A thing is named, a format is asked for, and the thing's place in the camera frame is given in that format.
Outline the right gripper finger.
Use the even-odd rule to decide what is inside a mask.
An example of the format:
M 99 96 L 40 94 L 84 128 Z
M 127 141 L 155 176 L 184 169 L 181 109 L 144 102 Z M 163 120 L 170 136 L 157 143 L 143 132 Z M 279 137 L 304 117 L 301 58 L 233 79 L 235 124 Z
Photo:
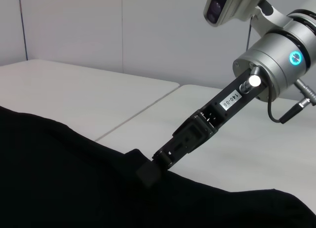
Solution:
M 214 134 L 215 127 L 205 117 L 188 118 L 174 132 L 173 137 L 153 155 L 153 160 L 146 162 L 137 170 L 136 175 L 144 186 L 150 188 L 168 169 Z

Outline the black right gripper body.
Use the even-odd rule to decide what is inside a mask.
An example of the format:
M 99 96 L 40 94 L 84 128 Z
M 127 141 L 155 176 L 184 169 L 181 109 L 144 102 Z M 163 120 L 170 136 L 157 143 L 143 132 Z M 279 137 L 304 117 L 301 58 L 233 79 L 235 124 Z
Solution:
M 262 68 L 246 70 L 194 114 L 190 130 L 197 135 L 216 133 L 266 88 Z

